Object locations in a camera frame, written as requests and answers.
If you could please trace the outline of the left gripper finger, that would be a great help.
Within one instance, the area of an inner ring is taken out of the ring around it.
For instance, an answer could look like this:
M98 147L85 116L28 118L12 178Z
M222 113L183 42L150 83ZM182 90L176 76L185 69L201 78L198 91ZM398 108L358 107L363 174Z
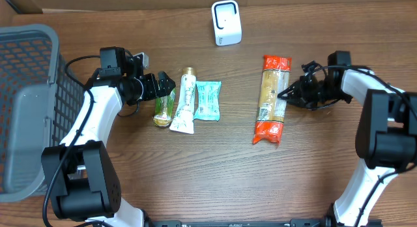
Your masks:
M158 97L165 97L171 94L172 90L176 87L176 84L173 80L159 80L159 92Z
M164 71L158 73L160 87L174 87L175 82Z

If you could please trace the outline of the teal snack packet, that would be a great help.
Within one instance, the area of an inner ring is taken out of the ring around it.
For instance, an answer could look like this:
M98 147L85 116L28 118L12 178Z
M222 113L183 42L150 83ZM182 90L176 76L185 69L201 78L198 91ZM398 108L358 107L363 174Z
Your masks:
M219 96L222 83L197 81L196 86L198 92L198 107L194 113L194 119L219 121Z

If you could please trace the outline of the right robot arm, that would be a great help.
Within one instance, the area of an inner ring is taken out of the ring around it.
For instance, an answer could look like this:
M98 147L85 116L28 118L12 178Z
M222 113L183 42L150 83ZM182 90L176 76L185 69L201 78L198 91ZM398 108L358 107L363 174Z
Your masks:
M388 184L416 167L416 93L394 87L363 65L353 65L348 51L335 51L322 66L302 65L304 75L278 98L318 110L339 101L362 106L355 138L356 167L343 194L327 214L309 226L381 226L369 215Z

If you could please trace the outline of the green tea drink pouch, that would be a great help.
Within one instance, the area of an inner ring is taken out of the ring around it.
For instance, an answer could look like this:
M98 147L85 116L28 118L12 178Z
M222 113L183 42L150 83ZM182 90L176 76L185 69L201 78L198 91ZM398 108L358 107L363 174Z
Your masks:
M155 111L153 122L157 127L168 127L170 126L173 117L173 107L176 97L176 89L164 97L157 98L155 100Z

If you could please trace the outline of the white tube gold cap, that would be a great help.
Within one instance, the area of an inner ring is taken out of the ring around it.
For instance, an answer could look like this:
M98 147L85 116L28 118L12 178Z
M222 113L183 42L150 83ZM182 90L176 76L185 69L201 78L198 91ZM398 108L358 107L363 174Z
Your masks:
M170 130L186 134L194 133L195 88L195 69L192 67L183 68L180 81L179 102L175 116L169 127Z

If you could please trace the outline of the orange noodle packet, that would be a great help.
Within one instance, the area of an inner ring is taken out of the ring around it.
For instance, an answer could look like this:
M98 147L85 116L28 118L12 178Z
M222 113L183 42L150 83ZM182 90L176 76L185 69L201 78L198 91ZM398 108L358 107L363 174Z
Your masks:
M252 144L261 140L280 144L284 128L287 102L278 94L289 86L292 59L277 55L265 55L261 91Z

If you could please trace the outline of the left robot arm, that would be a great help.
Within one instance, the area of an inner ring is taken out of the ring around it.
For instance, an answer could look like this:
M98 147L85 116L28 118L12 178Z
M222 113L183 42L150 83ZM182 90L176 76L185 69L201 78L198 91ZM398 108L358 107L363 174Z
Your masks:
M86 83L83 104L68 134L41 156L48 189L42 220L50 226L47 208L58 219L79 226L152 226L142 209L130 205L106 150L112 125L122 107L168 96L175 82L163 71L145 74L148 56L120 47L101 48L100 67Z

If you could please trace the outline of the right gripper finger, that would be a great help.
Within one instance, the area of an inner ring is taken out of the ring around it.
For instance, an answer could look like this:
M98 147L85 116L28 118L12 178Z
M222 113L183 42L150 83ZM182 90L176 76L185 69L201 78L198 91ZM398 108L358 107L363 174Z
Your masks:
M291 97L297 96L300 94L301 90L301 81L297 80L292 83L288 88L284 89L281 93L278 94L279 97Z
M293 106L301 106L301 96L295 92L288 92L288 93L279 93L277 95L278 99L285 100L288 104Z

